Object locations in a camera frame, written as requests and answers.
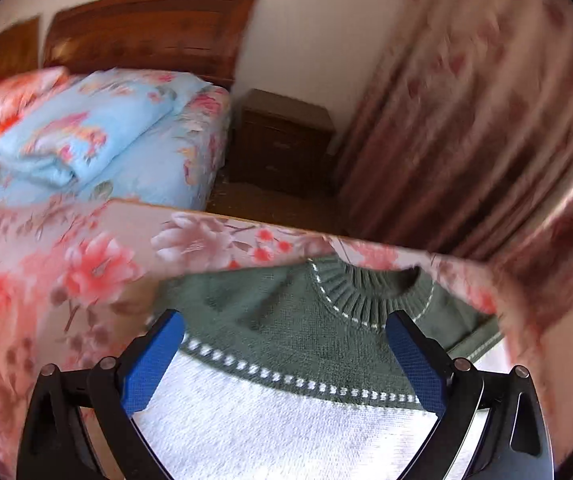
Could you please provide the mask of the dark wooden headboard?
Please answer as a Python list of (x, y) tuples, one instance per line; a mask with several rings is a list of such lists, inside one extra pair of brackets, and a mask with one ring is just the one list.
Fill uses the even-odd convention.
[(187, 72), (231, 89), (256, 0), (94, 0), (52, 18), (42, 66)]

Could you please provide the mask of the dark wooden nightstand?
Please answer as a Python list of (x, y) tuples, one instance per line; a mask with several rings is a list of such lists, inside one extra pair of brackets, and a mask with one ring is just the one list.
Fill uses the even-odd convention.
[(294, 196), (326, 195), (334, 136), (326, 108), (253, 89), (229, 142), (228, 178)]

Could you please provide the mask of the pink floral bed sheet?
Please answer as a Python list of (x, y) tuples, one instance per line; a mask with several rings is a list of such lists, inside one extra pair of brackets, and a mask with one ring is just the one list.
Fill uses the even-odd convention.
[(484, 269), (462, 260), (288, 226), (111, 200), (0, 209), (0, 479), (14, 477), (41, 370), (81, 370), (117, 356), (163, 311), (160, 285), (186, 275), (293, 266), (334, 256), (371, 271), (418, 268), (492, 315), (507, 372), (517, 362), (503, 317), (513, 305)]

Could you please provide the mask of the small wooden headboard panel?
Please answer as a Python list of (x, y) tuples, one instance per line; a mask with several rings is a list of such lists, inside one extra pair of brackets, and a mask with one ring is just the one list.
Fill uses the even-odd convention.
[(0, 79), (39, 67), (39, 25), (35, 16), (0, 32)]

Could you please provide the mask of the light blue folded quilt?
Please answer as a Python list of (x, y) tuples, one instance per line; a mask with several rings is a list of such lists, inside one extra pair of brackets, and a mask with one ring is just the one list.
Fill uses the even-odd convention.
[(0, 136), (0, 169), (52, 188), (87, 183), (208, 86), (191, 73), (99, 70), (6, 130)]

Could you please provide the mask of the light blue floral bedspread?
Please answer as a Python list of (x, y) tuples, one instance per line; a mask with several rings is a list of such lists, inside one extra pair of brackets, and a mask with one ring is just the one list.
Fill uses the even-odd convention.
[(183, 110), (142, 133), (88, 183), (50, 188), (0, 171), (0, 208), (119, 198), (203, 210), (224, 163), (230, 118), (229, 92), (208, 86)]

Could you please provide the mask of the green and white knit sweater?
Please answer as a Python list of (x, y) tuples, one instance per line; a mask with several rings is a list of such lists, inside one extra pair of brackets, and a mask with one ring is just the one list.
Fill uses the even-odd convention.
[(385, 337), (404, 311), (455, 358), (503, 368), (496, 319), (411, 268), (334, 256), (186, 275), (155, 307), (187, 334), (139, 429), (177, 479), (393, 479), (434, 424)]

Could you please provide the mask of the pink floral curtain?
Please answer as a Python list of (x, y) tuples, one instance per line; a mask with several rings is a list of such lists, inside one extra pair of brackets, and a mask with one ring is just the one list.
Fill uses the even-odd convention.
[(340, 148), (349, 229), (573, 309), (573, 0), (406, 0)]

